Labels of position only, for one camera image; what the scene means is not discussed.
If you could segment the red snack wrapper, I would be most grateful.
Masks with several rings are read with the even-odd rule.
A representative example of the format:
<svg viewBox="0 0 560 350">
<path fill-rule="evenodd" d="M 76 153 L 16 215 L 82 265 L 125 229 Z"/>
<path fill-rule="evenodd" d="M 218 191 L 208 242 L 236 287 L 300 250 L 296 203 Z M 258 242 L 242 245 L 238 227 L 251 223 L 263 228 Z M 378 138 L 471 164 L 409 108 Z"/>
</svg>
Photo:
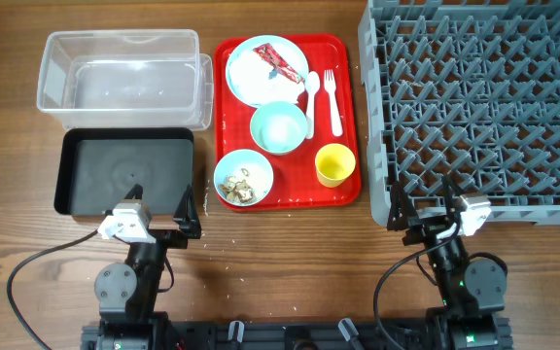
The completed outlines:
<svg viewBox="0 0 560 350">
<path fill-rule="evenodd" d="M 272 66 L 269 78 L 281 74 L 293 83 L 304 83 L 304 78 L 296 71 L 269 43 L 253 48 L 253 51 L 265 62 Z"/>
</svg>

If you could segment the light blue plate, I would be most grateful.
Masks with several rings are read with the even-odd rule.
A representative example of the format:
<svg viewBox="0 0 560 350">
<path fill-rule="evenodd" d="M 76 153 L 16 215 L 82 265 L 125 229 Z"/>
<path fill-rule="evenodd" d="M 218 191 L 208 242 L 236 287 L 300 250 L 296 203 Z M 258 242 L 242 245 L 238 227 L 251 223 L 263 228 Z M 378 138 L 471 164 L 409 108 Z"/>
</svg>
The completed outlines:
<svg viewBox="0 0 560 350">
<path fill-rule="evenodd" d="M 304 52 L 290 40 L 261 35 L 232 50 L 225 73 L 237 99 L 258 108 L 276 101 L 297 104 L 305 92 L 309 65 Z"/>
</svg>

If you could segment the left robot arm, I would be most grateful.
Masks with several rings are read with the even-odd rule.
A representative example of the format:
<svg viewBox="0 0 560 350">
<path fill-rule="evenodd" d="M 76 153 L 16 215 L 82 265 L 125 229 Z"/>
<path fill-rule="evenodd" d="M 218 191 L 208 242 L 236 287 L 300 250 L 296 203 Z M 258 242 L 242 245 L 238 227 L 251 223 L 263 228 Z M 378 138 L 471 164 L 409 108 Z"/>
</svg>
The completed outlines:
<svg viewBox="0 0 560 350">
<path fill-rule="evenodd" d="M 103 268 L 94 282 L 100 323 L 82 334 L 83 349 L 183 349 L 184 340 L 165 312 L 156 312 L 164 270 L 172 268 L 170 249 L 185 249 L 201 237 L 193 187 L 186 186 L 172 220 L 174 229 L 151 228 L 152 215 L 142 201 L 143 188 L 136 184 L 113 209 L 105 212 L 98 228 L 104 239 L 128 245 L 124 262 Z"/>
</svg>

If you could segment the light blue small bowl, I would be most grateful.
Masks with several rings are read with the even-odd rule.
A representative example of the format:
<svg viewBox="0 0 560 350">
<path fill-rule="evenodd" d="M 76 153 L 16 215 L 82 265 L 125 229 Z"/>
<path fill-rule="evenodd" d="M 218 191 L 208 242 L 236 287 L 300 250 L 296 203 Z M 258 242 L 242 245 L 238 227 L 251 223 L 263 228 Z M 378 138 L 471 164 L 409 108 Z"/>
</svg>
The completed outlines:
<svg viewBox="0 0 560 350">
<path fill-rule="evenodd" d="M 248 183 L 254 188 L 256 198 L 250 204 L 231 204 L 225 200 L 225 196 L 219 189 L 219 185 L 237 169 L 246 168 L 250 171 Z M 271 192 L 274 173 L 270 162 L 257 151 L 239 149 L 223 156 L 216 165 L 214 171 L 214 186 L 220 197 L 227 204 L 236 207 L 249 207 L 258 204 Z"/>
</svg>

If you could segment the yellow plastic cup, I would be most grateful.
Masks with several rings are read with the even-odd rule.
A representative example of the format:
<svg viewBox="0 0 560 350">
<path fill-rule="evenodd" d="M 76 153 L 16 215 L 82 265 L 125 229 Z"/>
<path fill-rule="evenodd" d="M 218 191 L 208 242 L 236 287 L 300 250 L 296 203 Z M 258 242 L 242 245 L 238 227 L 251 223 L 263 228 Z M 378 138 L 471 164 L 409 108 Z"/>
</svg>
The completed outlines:
<svg viewBox="0 0 560 350">
<path fill-rule="evenodd" d="M 356 157 L 345 145 L 330 143 L 315 156 L 315 169 L 319 183 L 335 188 L 348 179 L 356 168 Z"/>
</svg>

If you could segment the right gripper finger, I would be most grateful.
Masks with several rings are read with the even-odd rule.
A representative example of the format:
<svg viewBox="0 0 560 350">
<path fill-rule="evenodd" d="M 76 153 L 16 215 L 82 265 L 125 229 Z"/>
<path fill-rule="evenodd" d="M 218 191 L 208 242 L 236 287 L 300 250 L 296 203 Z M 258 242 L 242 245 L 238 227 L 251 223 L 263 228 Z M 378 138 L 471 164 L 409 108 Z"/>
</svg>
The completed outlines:
<svg viewBox="0 0 560 350">
<path fill-rule="evenodd" d="M 457 213 L 460 209 L 459 196 L 463 194 L 461 188 L 448 175 L 441 177 L 444 204 L 447 214 Z"/>
<path fill-rule="evenodd" d="M 416 209 L 412 201 L 404 190 L 400 182 L 392 185 L 390 190 L 390 212 L 387 222 L 387 229 L 392 231 L 407 230 L 414 226 L 414 221 L 418 218 Z"/>
</svg>

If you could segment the mint green bowl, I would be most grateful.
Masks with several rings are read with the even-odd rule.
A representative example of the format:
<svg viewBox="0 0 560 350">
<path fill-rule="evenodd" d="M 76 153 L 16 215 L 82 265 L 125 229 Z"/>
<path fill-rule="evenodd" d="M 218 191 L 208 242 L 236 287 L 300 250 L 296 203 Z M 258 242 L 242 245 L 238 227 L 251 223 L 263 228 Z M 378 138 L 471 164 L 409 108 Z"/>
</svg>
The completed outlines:
<svg viewBox="0 0 560 350">
<path fill-rule="evenodd" d="M 276 156 L 297 149 L 307 131 L 305 114 L 297 105 L 284 101 L 262 105 L 250 120 L 250 134 L 255 144 Z"/>
</svg>

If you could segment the white plastic spoon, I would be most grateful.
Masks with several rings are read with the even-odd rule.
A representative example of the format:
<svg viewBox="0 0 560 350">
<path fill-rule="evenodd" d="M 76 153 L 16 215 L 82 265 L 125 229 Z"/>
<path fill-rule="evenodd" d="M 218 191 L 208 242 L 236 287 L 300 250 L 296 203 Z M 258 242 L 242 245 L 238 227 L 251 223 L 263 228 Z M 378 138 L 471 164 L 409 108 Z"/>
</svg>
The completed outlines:
<svg viewBox="0 0 560 350">
<path fill-rule="evenodd" d="M 315 96 L 320 88 L 320 78 L 316 71 L 311 71 L 308 73 L 305 81 L 305 91 L 307 93 L 307 104 L 306 104 L 306 121 L 307 121 L 307 132 L 306 139 L 312 139 L 314 137 L 314 123 L 315 123 Z"/>
</svg>

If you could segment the rice and nut leftovers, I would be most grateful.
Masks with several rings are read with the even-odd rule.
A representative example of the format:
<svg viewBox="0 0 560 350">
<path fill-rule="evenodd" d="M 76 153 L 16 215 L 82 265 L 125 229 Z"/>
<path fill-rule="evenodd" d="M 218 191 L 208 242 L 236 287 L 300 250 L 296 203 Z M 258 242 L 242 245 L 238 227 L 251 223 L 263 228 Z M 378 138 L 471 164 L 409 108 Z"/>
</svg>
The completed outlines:
<svg viewBox="0 0 560 350">
<path fill-rule="evenodd" d="M 250 171 L 246 168 L 237 169 L 219 185 L 225 200 L 231 204 L 250 204 L 256 198 L 254 188 L 248 183 Z"/>
</svg>

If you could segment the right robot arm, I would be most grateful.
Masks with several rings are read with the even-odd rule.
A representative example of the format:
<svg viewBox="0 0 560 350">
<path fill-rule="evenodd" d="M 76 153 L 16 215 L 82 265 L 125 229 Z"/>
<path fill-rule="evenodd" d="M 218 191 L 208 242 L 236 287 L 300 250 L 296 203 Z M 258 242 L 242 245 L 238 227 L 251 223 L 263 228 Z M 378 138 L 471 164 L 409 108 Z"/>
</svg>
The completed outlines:
<svg viewBox="0 0 560 350">
<path fill-rule="evenodd" d="M 422 217 L 402 183 L 390 190 L 391 207 L 387 229 L 403 230 L 405 246 L 424 248 L 391 266 L 380 278 L 373 294 L 377 332 L 385 349 L 510 349 L 505 309 L 508 266 L 485 252 L 469 254 L 463 238 L 474 235 L 492 212 L 489 199 L 480 193 L 465 193 L 450 177 L 441 178 L 445 212 Z M 426 311 L 424 319 L 382 320 L 379 293 L 387 279 L 404 264 L 427 257 L 431 272 L 425 272 L 441 297 L 442 306 Z"/>
</svg>

